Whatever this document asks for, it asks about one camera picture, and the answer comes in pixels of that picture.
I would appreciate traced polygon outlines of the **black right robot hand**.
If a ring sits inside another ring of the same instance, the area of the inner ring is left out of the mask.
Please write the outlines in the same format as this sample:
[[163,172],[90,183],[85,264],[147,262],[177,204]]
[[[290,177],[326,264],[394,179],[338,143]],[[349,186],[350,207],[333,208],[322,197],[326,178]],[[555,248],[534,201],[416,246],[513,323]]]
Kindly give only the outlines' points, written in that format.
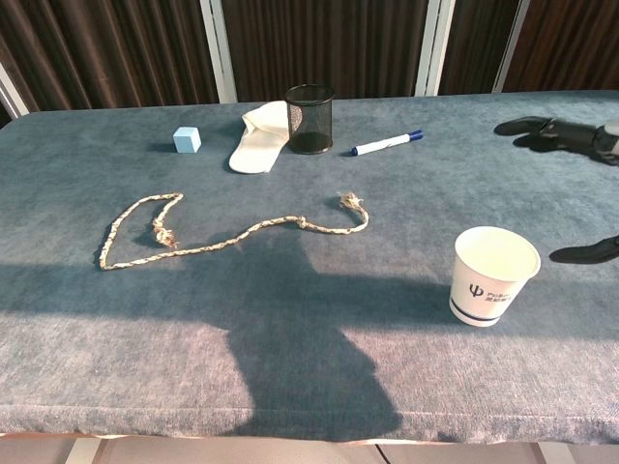
[[[526,116],[497,125],[494,132],[503,136],[519,135],[515,145],[539,153],[567,151],[611,166],[618,165],[618,122],[596,127],[557,118]],[[594,265],[618,257],[618,236],[589,246],[571,246],[554,250],[549,259],[556,263]]]

